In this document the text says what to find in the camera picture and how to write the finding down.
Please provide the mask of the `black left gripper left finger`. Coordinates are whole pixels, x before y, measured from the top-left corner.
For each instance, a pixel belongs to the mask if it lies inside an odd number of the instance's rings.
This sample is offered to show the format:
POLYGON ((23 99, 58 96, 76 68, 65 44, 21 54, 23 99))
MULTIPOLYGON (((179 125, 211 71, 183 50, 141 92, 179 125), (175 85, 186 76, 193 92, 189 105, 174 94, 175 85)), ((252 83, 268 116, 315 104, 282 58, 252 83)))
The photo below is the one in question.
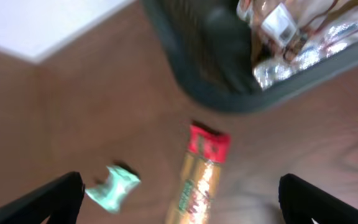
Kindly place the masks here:
POLYGON ((0 224, 76 223, 85 196, 79 172, 69 172, 0 208, 0 224))

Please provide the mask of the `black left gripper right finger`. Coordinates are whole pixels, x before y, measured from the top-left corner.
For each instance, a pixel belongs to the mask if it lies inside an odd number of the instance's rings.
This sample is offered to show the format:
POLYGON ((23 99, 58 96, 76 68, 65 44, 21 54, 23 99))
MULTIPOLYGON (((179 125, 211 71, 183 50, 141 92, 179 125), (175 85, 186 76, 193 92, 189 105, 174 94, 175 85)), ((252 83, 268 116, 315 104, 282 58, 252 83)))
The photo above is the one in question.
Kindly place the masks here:
POLYGON ((280 178, 278 200, 289 224, 358 224, 358 209, 294 174, 280 178))

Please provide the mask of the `mint green snack packet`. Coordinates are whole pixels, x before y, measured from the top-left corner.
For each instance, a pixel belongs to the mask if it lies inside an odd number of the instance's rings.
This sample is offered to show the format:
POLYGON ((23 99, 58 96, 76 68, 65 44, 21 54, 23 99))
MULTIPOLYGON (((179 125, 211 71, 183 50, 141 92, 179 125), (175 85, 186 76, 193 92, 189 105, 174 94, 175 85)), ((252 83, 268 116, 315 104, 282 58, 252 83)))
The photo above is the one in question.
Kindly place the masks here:
POLYGON ((109 213, 118 213, 121 203, 140 183, 133 172, 123 166, 107 166, 108 178, 95 187, 85 189, 88 197, 109 213))

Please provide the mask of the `red and gold pasta packet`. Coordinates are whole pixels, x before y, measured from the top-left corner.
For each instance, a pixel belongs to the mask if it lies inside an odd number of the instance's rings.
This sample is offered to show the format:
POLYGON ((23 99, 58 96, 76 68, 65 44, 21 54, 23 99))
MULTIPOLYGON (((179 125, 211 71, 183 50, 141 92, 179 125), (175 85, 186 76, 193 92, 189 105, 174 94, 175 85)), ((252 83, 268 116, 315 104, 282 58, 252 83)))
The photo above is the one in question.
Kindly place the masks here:
POLYGON ((193 123, 180 172, 180 184, 165 224, 207 224, 231 137, 193 123))

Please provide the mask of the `dried mushroom clear bag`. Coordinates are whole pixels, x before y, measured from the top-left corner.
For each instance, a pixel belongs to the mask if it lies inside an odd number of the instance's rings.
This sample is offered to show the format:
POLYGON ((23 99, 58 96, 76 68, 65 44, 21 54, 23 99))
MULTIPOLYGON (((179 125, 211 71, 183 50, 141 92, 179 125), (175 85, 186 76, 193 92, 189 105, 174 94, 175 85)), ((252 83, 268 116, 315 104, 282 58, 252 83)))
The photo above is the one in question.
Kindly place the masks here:
POLYGON ((266 90, 358 43, 358 1, 240 0, 252 73, 266 90))

